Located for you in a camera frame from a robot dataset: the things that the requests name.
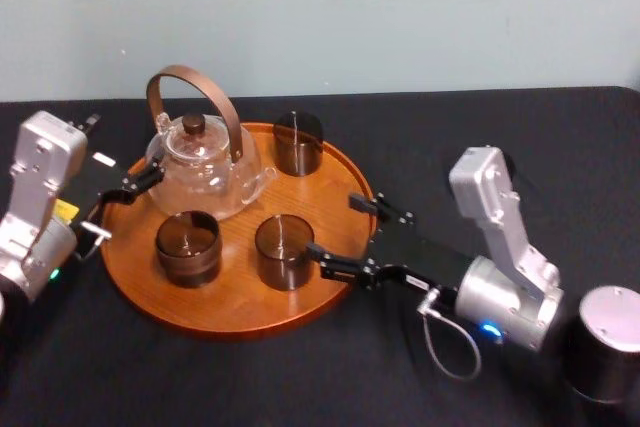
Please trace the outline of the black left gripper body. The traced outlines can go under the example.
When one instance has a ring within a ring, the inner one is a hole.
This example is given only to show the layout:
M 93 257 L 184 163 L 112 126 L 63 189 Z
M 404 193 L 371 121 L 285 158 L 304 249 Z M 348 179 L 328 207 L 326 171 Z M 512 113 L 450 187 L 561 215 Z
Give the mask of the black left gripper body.
M 80 171 L 56 199 L 53 213 L 74 232 L 79 248 L 88 247 L 96 237 L 82 223 L 100 226 L 107 203 L 126 201 L 125 178 L 126 173 L 113 159 L 89 152 Z

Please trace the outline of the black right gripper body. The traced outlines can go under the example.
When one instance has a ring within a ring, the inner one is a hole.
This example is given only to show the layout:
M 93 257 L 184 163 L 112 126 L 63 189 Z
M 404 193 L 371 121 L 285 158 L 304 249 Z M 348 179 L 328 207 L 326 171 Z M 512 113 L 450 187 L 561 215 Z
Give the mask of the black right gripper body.
M 421 237 L 408 223 L 386 223 L 371 240 L 377 282 L 398 283 L 456 296 L 474 258 Z

